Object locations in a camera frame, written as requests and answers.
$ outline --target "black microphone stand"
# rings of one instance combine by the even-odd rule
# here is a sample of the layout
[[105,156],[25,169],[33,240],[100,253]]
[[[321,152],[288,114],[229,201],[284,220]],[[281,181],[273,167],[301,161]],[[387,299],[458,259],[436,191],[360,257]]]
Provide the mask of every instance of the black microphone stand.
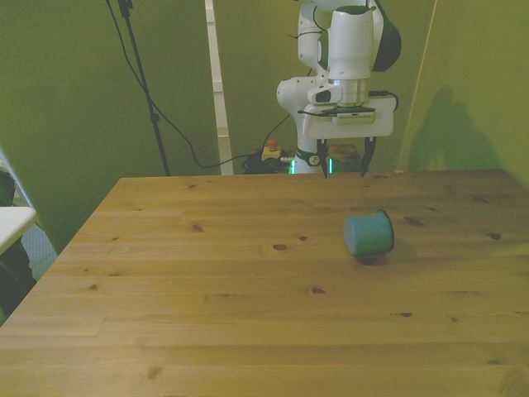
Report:
[[145,74],[143,73],[143,66],[141,66],[140,52],[138,51],[138,46],[136,44],[136,38],[134,37],[134,31],[132,31],[131,25],[131,13],[129,9],[132,8],[132,0],[117,0],[119,4],[119,9],[122,12],[122,17],[125,18],[126,28],[129,31],[129,36],[131,37],[132,48],[134,49],[134,55],[136,56],[136,62],[138,64],[138,70],[141,77],[141,85],[145,91],[147,97],[147,103],[149,104],[150,120],[152,121],[152,126],[155,129],[156,140],[158,141],[158,148],[160,149],[160,155],[164,163],[165,175],[171,176],[169,171],[169,164],[167,163],[167,157],[165,156],[164,144],[162,143],[162,137],[160,134],[160,127],[158,122],[160,121],[160,115],[155,112],[152,99],[150,98],[149,88],[147,87],[147,80],[145,79]]

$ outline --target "black cable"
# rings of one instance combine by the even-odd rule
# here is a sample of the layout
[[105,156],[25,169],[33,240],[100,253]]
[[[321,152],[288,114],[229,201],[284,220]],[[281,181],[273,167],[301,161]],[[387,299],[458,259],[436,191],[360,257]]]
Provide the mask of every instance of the black cable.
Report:
[[394,112],[396,112],[397,109],[398,109],[398,105],[400,104],[400,101],[398,100],[398,96],[397,96],[397,94],[395,94],[395,93],[388,93],[388,95],[391,95],[391,96],[394,97],[395,100],[397,101],[397,104],[395,105],[395,109],[393,110]]
[[305,112],[304,110],[298,110],[298,114],[307,114],[309,116],[314,116],[314,117],[329,117],[328,114],[310,113],[310,112]]
[[[282,157],[287,155],[286,151],[281,152]],[[290,162],[283,162],[281,159],[266,159],[262,161],[261,156],[262,151],[257,151],[246,158],[244,163],[242,163],[245,175],[278,174],[290,168]]]
[[[125,47],[125,41],[123,40],[123,36],[122,36],[122,33],[121,33],[121,30],[119,28],[119,25],[117,23],[117,19],[116,19],[116,16],[114,15],[114,11],[112,10],[112,6],[110,5],[110,0],[106,0],[107,2],[107,5],[108,5],[108,9],[110,10],[110,13],[112,15],[112,19],[114,21],[114,25],[116,26],[116,30],[117,30],[117,35],[119,36],[119,40],[122,44],[122,49],[123,49],[123,55],[125,56],[125,60],[127,62],[127,64],[129,65],[129,68],[131,69],[131,72],[134,74],[134,77],[136,78],[136,81],[138,82],[138,84],[140,85],[141,89],[143,89],[143,91],[145,92],[145,89],[143,87],[143,84],[141,83],[141,80],[140,78],[138,77],[138,74],[136,73],[136,71],[134,70],[134,67],[132,66],[131,62],[129,61],[129,57],[128,57],[128,54],[126,53],[126,47]],[[310,69],[308,71],[308,74],[307,76],[310,76],[312,72],[312,69]],[[225,160],[223,161],[222,163],[219,163],[219,164],[215,164],[215,165],[202,165],[200,163],[200,161],[198,160],[197,158],[197,155],[195,153],[195,150],[194,150],[194,147],[193,147],[193,143],[191,143],[191,141],[184,135],[183,132],[180,131],[180,129],[178,127],[176,127],[170,120],[167,116],[165,116],[165,114],[162,112],[162,110],[158,107],[158,105],[156,105],[155,101],[152,99],[152,97],[150,97],[150,101],[153,105],[153,107],[158,111],[158,113],[160,114],[160,116],[188,143],[189,145],[189,148],[191,150],[191,155],[193,156],[193,159],[195,161],[195,163],[200,167],[202,168],[203,170],[205,169],[209,169],[209,168],[216,168],[216,167],[220,167],[221,165],[224,165],[225,163],[229,163],[230,161],[232,160],[236,160],[236,159],[240,159],[242,157],[246,157],[246,158],[249,158],[250,156],[253,156],[253,155],[257,155],[259,154],[259,158],[262,156],[262,153],[263,153],[263,149],[265,148],[266,146],[266,142],[267,140],[269,139],[269,137],[272,135],[272,133],[277,130],[289,117],[290,115],[288,115],[287,117],[285,117],[277,126],[275,126],[272,131],[269,132],[269,134],[266,136],[266,138],[264,139],[264,143],[261,147],[261,150],[256,152],[256,153],[253,153],[253,154],[250,154],[250,155],[236,155],[235,157],[232,157],[230,158],[229,160]]]
[[[145,92],[145,88],[143,87],[143,84],[141,83],[141,80],[140,80],[140,77],[138,76],[137,72],[134,70],[134,67],[132,66],[132,63],[130,62],[129,60],[129,57],[128,57],[128,54],[126,53],[126,47],[125,47],[125,41],[123,40],[123,36],[122,36],[122,33],[121,33],[121,30],[119,28],[119,25],[117,24],[117,19],[116,19],[116,15],[114,14],[114,11],[112,10],[112,6],[110,5],[110,0],[106,0],[107,2],[107,5],[108,5],[108,9],[110,10],[110,13],[112,15],[112,19],[114,21],[114,25],[116,26],[116,30],[117,30],[117,34],[119,36],[119,40],[120,42],[122,43],[122,49],[123,49],[123,55],[125,56],[125,60],[127,62],[127,64],[129,65],[129,68],[131,69],[131,72],[134,74],[134,77],[136,78],[136,81],[138,82],[138,84],[140,85],[141,89]],[[220,167],[221,165],[224,165],[225,163],[228,163],[232,160],[235,160],[235,159],[239,159],[241,157],[247,157],[249,155],[236,155],[235,157],[232,157],[230,158],[229,160],[226,160],[226,161],[223,161],[222,163],[219,163],[219,164],[215,164],[215,165],[202,165],[200,163],[200,161],[198,161],[198,158],[195,154],[195,150],[194,150],[194,147],[193,147],[193,143],[191,143],[191,141],[179,130],[178,127],[176,127],[170,120],[167,116],[165,116],[165,114],[161,111],[161,109],[158,107],[158,105],[156,105],[155,101],[152,99],[152,97],[150,97],[150,101],[153,105],[153,107],[158,111],[158,113],[160,114],[161,117],[164,118],[164,120],[172,127],[174,128],[174,130],[188,143],[190,149],[191,149],[191,155],[193,156],[193,159],[195,161],[195,163],[197,163],[197,165],[202,168],[202,169],[208,169],[208,168],[216,168],[216,167]]]
[[319,26],[316,22],[316,10],[317,10],[317,7],[314,7],[314,11],[312,12],[312,20],[314,21],[314,24],[321,30],[321,31],[326,31],[326,29],[323,29],[321,26]]

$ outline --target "wooden table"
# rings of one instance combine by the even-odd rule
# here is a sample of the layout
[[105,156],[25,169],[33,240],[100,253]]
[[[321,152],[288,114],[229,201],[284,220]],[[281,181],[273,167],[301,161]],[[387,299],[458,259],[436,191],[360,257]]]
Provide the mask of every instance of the wooden table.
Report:
[[[396,245],[354,258],[350,216]],[[529,395],[502,171],[122,179],[0,328],[0,395]]]

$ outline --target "teal mug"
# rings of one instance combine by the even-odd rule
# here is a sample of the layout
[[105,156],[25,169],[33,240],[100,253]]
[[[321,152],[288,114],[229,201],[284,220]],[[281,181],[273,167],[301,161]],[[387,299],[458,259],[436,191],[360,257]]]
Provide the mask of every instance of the teal mug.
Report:
[[347,218],[344,222],[344,237],[347,249],[354,256],[391,251],[395,246],[393,225],[383,209]]

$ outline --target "wood knot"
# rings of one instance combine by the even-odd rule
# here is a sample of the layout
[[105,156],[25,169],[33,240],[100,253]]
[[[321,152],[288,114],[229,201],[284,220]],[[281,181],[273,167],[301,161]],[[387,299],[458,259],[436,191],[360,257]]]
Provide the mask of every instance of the wood knot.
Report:
[[415,218],[412,218],[412,217],[404,217],[404,220],[412,225],[412,226],[417,226],[417,227],[422,227],[424,226],[424,223],[422,223],[421,221],[418,221],[416,220]]
[[159,366],[153,366],[152,368],[149,369],[149,372],[147,372],[147,379],[154,380],[158,376],[160,376],[161,373],[162,373],[162,368],[160,368]]
[[363,263],[364,265],[367,265],[367,266],[375,266],[379,263],[379,258],[374,257],[374,256],[370,256],[370,257],[359,256],[358,260],[360,261],[360,263]]
[[470,196],[476,203],[483,203],[483,204],[488,204],[489,201],[488,200],[485,200],[483,197],[479,197],[478,195],[476,194],[472,194]]

